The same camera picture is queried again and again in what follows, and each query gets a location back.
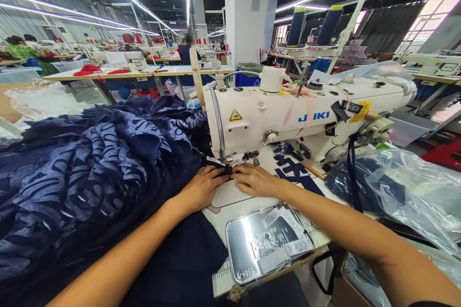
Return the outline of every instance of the fabric pile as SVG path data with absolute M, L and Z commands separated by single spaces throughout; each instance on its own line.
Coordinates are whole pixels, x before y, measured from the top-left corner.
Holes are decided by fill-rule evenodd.
M 44 306 L 190 181 L 206 115 L 136 98 L 29 123 L 0 149 L 0 300 Z M 123 306 L 208 306 L 227 249 L 201 213 L 182 221 Z

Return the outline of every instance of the warning sticker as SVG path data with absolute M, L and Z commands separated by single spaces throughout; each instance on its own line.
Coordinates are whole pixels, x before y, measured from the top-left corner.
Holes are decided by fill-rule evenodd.
M 236 109 L 232 111 L 232 115 L 230 116 L 229 121 L 237 121 L 237 120 L 243 120 L 243 118 L 240 116 L 240 114 L 237 112 Z
M 372 103 L 373 103 L 372 100 L 359 101 L 357 104 L 363 106 L 363 108 L 360 111 L 360 113 L 355 114 L 352 117 L 352 119 L 349 121 L 349 123 L 362 121 L 363 118 L 365 117 L 366 113 L 368 113 L 370 111 Z

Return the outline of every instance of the curtain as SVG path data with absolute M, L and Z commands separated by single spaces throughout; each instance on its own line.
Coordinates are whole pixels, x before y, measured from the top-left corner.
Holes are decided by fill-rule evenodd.
M 365 54 L 394 53 L 421 12 L 424 3 L 375 9 L 359 39 Z

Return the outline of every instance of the white pillar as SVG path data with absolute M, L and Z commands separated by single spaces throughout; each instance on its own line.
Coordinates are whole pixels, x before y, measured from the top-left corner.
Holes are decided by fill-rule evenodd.
M 256 62 L 264 48 L 268 0 L 225 0 L 227 43 L 232 53 L 231 64 Z

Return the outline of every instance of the wall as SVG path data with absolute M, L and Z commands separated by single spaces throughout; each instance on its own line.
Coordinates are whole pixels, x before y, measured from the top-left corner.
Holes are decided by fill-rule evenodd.
M 432 53 L 440 49 L 456 49 L 461 40 L 461 1 L 423 44 L 418 53 Z
M 252 11 L 252 0 L 225 0 L 227 40 L 232 64 L 256 62 L 265 44 L 265 20 L 268 0 L 260 0 L 259 11 Z

